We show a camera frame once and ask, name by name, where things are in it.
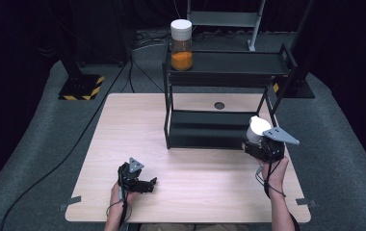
metal shelf frame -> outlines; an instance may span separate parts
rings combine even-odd
[[[167,147],[240,149],[238,138],[247,131],[249,118],[258,116],[266,102],[273,123],[275,111],[292,81],[298,65],[282,44],[278,52],[193,51],[194,65],[174,70],[167,47],[162,60],[164,76]],[[284,80],[272,106],[268,90],[275,79]],[[173,87],[233,87],[263,90],[257,109],[244,113],[175,110]]]
[[[187,19],[193,25],[200,26],[230,26],[252,27],[252,37],[248,39],[248,50],[255,51],[265,0],[261,0],[257,13],[227,13],[227,12],[198,12],[192,11],[192,0],[187,1]]]

black tape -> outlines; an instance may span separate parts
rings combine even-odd
[[[68,207],[68,205],[75,204],[75,203],[78,203],[78,202],[81,202],[81,195],[72,197],[69,200],[67,200],[66,204],[62,204],[58,207],[58,211],[65,211],[66,208]]]
[[[315,200],[309,200],[307,198],[297,199],[297,204],[298,205],[307,205],[309,209],[319,206]]]

black cable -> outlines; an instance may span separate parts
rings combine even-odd
[[[271,150],[271,148],[268,146],[268,145],[266,145],[265,146],[265,148],[267,148],[267,152],[268,153],[273,153],[273,151]],[[275,188],[273,188],[271,185],[270,185],[270,183],[269,183],[269,181],[270,181],[270,177],[271,177],[271,175],[274,173],[274,171],[276,170],[276,168],[279,166],[279,164],[281,163],[281,161],[282,161],[282,159],[281,160],[279,160],[278,162],[277,162],[277,164],[276,164],[276,166],[274,167],[274,169],[273,169],[273,155],[271,155],[270,154],[270,159],[269,159],[269,161],[268,161],[268,172],[267,172],[267,178],[264,180],[264,179],[262,179],[260,176],[259,176],[259,173],[262,171],[262,169],[257,169],[257,172],[255,173],[255,178],[257,179],[257,181],[260,183],[260,184],[262,184],[261,183],[261,181],[260,180],[263,180],[263,182],[264,182],[264,184],[262,184],[263,186],[264,186],[264,191],[265,191],[265,194],[267,195],[267,197],[268,198],[270,198],[270,195],[269,195],[269,188],[271,188],[271,189],[273,189],[275,192],[277,192],[277,193],[280,193],[280,194],[282,194],[284,197],[286,197],[286,195],[285,195],[285,193],[284,192],[280,192],[279,190],[277,190],[277,189],[275,189]]]
[[[15,206],[15,204],[17,204],[17,202],[26,194],[28,193],[33,187],[35,187],[37,184],[39,184],[42,180],[44,180],[45,178],[47,178],[51,173],[53,173],[55,170],[57,170],[68,158],[69,156],[72,154],[72,152],[75,150],[75,148],[78,146],[79,142],[81,141],[81,139],[84,137],[85,133],[87,132],[87,129],[90,127],[93,119],[96,117],[97,113],[99,112],[99,109],[102,107],[103,103],[105,102],[106,97],[108,96],[109,91],[111,90],[112,86],[114,85],[114,83],[117,81],[117,79],[120,76],[120,73],[122,73],[124,69],[124,66],[122,67],[122,69],[120,70],[117,78],[114,80],[114,82],[111,84],[111,86],[108,88],[108,90],[105,93],[105,97],[104,99],[102,99],[102,101],[99,103],[98,108],[95,110],[95,112],[93,113],[90,121],[88,122],[87,126],[84,128],[84,130],[82,131],[80,137],[78,138],[78,140],[75,142],[75,144],[72,146],[72,148],[69,150],[69,152],[65,155],[65,157],[55,166],[53,167],[50,171],[48,171],[47,173],[45,173],[43,176],[41,176],[41,178],[36,181],[33,185],[31,185],[26,191],[24,191],[15,201],[14,203],[9,207],[9,209],[6,211],[6,214],[3,216],[3,219],[0,223],[0,231],[3,230],[4,228],[4,224],[7,220],[7,217],[10,213],[10,211],[13,209],[13,207]]]
[[[128,221],[132,217],[132,205],[128,204],[128,207],[129,207],[130,213],[129,213],[128,218],[126,218],[124,222]]]
[[[160,37],[155,37],[155,38],[151,38],[150,36],[146,37],[146,38],[137,38],[134,42],[134,44],[132,45],[132,50],[138,50],[141,48],[144,48],[146,46],[148,46],[150,43],[153,42],[166,42],[166,39],[168,39],[170,37],[170,34],[165,34],[163,36]]]
[[[257,179],[258,183],[264,186],[264,179],[260,175],[258,175],[258,173],[255,173],[255,179]]]
[[[121,175],[122,175],[122,168],[119,167],[119,169],[118,169],[118,182],[119,182],[119,186],[120,186],[120,193],[122,194],[122,198],[120,200],[123,201],[122,214],[120,216],[119,227],[121,227],[122,224],[125,222],[126,212],[127,212],[127,209],[128,209],[128,194],[129,194],[128,191],[126,191],[124,186],[123,186],[123,179],[120,178]]]
[[[147,78],[149,78],[149,80],[161,91],[161,92],[163,92],[163,93],[165,93],[164,91],[163,91],[163,89],[161,89],[153,80],[152,80],[152,78],[150,78],[147,74],[146,74],[146,72],[144,72],[144,70],[138,65],[138,64],[136,64],[136,61],[135,60],[133,60],[133,63],[141,70],[141,72],[147,77]]]
[[[272,167],[272,164],[273,164],[273,160],[272,160],[272,156],[270,155],[270,167],[269,167],[269,171],[268,171],[268,176],[267,176],[267,180],[264,182],[264,190],[265,190],[265,193],[267,194],[267,197],[270,198],[269,194],[268,194],[268,188],[271,188],[272,190],[274,190],[275,192],[281,194],[283,197],[286,197],[285,193],[284,192],[280,192],[279,190],[273,188],[269,183],[268,183],[268,180],[271,176],[271,174],[276,170],[276,168],[279,166],[279,164],[281,163],[282,159],[279,160],[278,164],[276,165],[276,167],[274,168],[273,171],[271,171],[271,167]],[[294,223],[294,229],[295,231],[300,231],[300,225],[298,224],[297,220],[294,218],[294,216],[291,214],[291,212],[289,213],[290,217],[291,217],[291,220],[292,222]]]
[[[205,39],[210,39],[210,38],[216,38],[216,37],[219,37],[219,35],[210,35],[210,36],[205,36],[204,35],[204,32],[201,33],[201,34],[198,34],[194,37],[192,37],[192,41],[202,41],[202,40],[205,40]]]
[[[130,83],[132,92],[135,93],[135,90],[133,89],[133,86],[132,86],[132,67],[133,67],[133,62],[131,61],[131,66],[130,66],[129,72],[128,72],[128,78],[127,78],[126,83],[125,83],[125,85],[123,86],[123,88],[120,92],[123,92],[126,89],[126,86],[128,85],[128,83]]]
[[[177,15],[179,16],[179,18],[182,18],[180,16],[179,10],[177,9],[176,0],[173,0],[173,2],[174,2],[174,8],[176,9]]]
[[[51,15],[51,17],[53,18],[53,20],[59,24],[65,31],[67,31],[71,36],[73,36],[74,38],[76,38],[78,41],[80,41],[81,43],[83,43],[87,48],[89,48],[93,53],[95,53],[96,55],[100,56],[101,58],[104,58],[106,60],[109,61],[113,61],[113,62],[117,62],[118,60],[115,60],[105,54],[102,54],[101,52],[95,50],[94,48],[92,48],[89,44],[87,44],[85,41],[83,41],[82,39],[80,39],[79,37],[77,37],[74,33],[72,33],[65,25],[63,25],[63,23],[61,23],[57,18],[55,18],[53,15]]]
[[[116,204],[119,204],[121,201],[122,201],[122,200],[120,199],[118,202],[112,203],[112,204],[108,207],[107,212],[106,212],[107,216],[109,216],[109,210],[112,208],[112,206],[114,206],[114,205],[116,205]]]
[[[150,43],[152,41],[164,41],[165,39],[169,38],[170,37],[170,33],[168,31],[168,29],[166,29],[166,33],[162,33],[163,35],[161,36],[157,36],[157,37],[152,37],[150,34],[151,33],[157,33],[157,34],[160,34],[159,32],[157,31],[152,31],[152,32],[140,32],[140,33],[137,33],[135,35],[135,41],[134,43],[132,44],[132,48],[139,48],[140,46],[143,46],[143,44],[145,43]]]
[[[206,0],[205,2],[204,2],[204,5],[203,5],[203,12],[206,10],[206,6],[207,6],[207,1],[208,0]]]
[[[237,33],[235,33],[235,32],[227,32],[227,33],[224,33],[224,36],[226,38],[228,38],[228,39],[234,39],[237,36]]]

circular hole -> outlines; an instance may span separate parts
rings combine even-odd
[[[218,110],[221,110],[224,108],[224,104],[222,102],[217,102],[214,104],[214,107]]]

black wire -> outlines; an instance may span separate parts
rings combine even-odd
[[[258,183],[260,183],[262,186],[264,186],[264,179],[257,173],[255,173],[255,179],[257,179]]]
[[[74,33],[72,33],[65,25],[63,25],[63,23],[61,23],[57,18],[55,18],[55,16],[51,13],[51,17],[53,18],[53,20],[59,24],[67,33],[69,33],[71,36],[73,36],[74,38],[76,38],[78,41],[80,41],[81,43],[83,43],[87,48],[89,48],[93,53],[95,53],[96,55],[100,56],[101,58],[104,58],[106,60],[109,61],[113,61],[113,62],[117,62],[118,60],[115,60],[105,54],[102,54],[101,52],[95,50],[94,48],[92,48],[89,44],[87,44],[85,41],[83,41],[82,39],[80,39],[79,37],[77,37]]]
[[[133,86],[132,86],[132,67],[133,67],[133,62],[131,62],[131,66],[130,66],[129,72],[128,72],[128,78],[126,79],[125,85],[123,86],[123,88],[120,92],[123,92],[126,89],[126,86],[128,85],[128,83],[130,82],[131,89],[135,93],[135,90],[133,89]]]
[[[128,207],[129,207],[130,213],[129,213],[128,218],[125,219],[125,222],[128,221],[132,217],[132,205],[128,204]]]
[[[272,153],[271,148],[270,148],[269,146],[267,146],[267,148],[268,148],[269,153]],[[281,160],[279,160],[278,164],[276,164],[276,166],[274,167],[274,169],[273,169],[273,170],[271,170],[271,169],[272,169],[272,167],[273,167],[273,155],[270,155],[269,167],[268,167],[268,173],[267,173],[267,179],[265,179],[265,181],[264,181],[264,189],[265,189],[265,187],[267,186],[268,188],[273,189],[275,192],[280,193],[280,194],[282,194],[282,195],[285,197],[286,195],[285,195],[285,193],[284,193],[284,192],[280,192],[279,190],[277,190],[277,189],[273,188],[273,187],[270,185],[270,183],[269,183],[271,175],[274,173],[274,171],[275,171],[275,170],[276,170],[276,168],[279,166],[279,164],[281,163],[281,161],[282,161],[282,159],[281,159]]]
[[[154,85],[156,85],[156,87],[161,91],[161,92],[164,92],[163,91],[163,89],[161,89],[153,80],[152,80],[152,78],[150,78],[147,74],[146,74],[146,72],[144,72],[144,70],[136,63],[136,61],[135,60],[133,60],[133,63],[141,70],[141,72],[147,77],[147,78],[149,78],[149,80],[154,84]]]
[[[205,2],[204,2],[204,5],[203,5],[203,12],[206,10],[206,6],[207,6],[207,1],[208,0],[206,0]]]
[[[33,185],[31,185],[26,191],[24,191],[15,201],[14,203],[9,207],[9,209],[6,211],[6,214],[3,216],[3,219],[0,223],[0,231],[3,230],[4,228],[4,224],[7,220],[7,217],[10,213],[10,211],[13,209],[13,207],[15,206],[15,204],[17,204],[17,202],[27,193],[29,192],[33,187],[35,187],[37,184],[39,184],[42,180],[44,180],[46,177],[48,177],[51,173],[53,173],[55,170],[57,170],[68,158],[69,156],[72,154],[72,152],[75,150],[75,148],[77,147],[77,145],[79,144],[79,142],[81,141],[81,139],[84,137],[85,133],[87,132],[87,129],[90,127],[93,119],[96,117],[97,113],[99,112],[99,109],[102,107],[103,103],[105,102],[106,97],[108,96],[109,91],[111,90],[112,86],[114,85],[114,83],[117,81],[117,79],[120,76],[120,73],[122,73],[124,69],[124,66],[122,67],[122,69],[120,70],[117,78],[114,80],[114,82],[111,84],[111,86],[108,88],[107,92],[105,93],[105,97],[104,99],[102,99],[102,101],[99,103],[98,108],[95,110],[95,112],[93,113],[90,121],[88,122],[87,126],[84,128],[84,130],[82,131],[80,137],[78,138],[78,140],[75,142],[75,144],[72,146],[72,148],[69,150],[69,152],[65,155],[65,157],[55,166],[53,167],[50,171],[48,171],[47,173],[45,173],[43,176],[41,176],[41,178],[36,181]]]
[[[163,36],[155,37],[155,38],[151,38],[150,36],[148,36],[147,38],[136,39],[136,41],[132,45],[132,50],[137,50],[137,49],[146,47],[147,44],[150,44],[153,42],[159,42],[159,41],[166,42],[166,39],[168,39],[169,37],[170,37],[170,34],[165,34]]]
[[[137,40],[150,38],[150,35],[148,32],[139,32],[135,35],[135,37],[142,37],[142,38],[136,38]]]
[[[204,32],[199,35],[195,35],[192,37],[192,41],[203,41],[204,40]]]
[[[176,9],[177,15],[179,16],[179,18],[182,18],[182,17],[180,16],[179,10],[177,9],[177,6],[176,6],[176,0],[173,0],[173,2],[174,2],[174,8]]]
[[[122,201],[122,200],[120,199],[118,202],[112,203],[112,204],[108,207],[107,212],[106,212],[107,216],[109,216],[109,210],[112,208],[112,206],[114,206],[114,205],[116,205],[116,204],[119,204],[119,203],[120,203],[120,201]]]
[[[126,191],[125,188],[123,187],[122,179],[120,179],[120,191],[122,194],[123,205],[122,205],[122,214],[120,216],[119,227],[121,227],[122,224],[125,222],[126,212],[128,209],[128,195],[129,195],[129,192]]]
[[[227,33],[224,33],[224,36],[226,38],[228,38],[228,39],[234,39],[237,36],[237,33],[235,33],[235,32],[227,32]]]

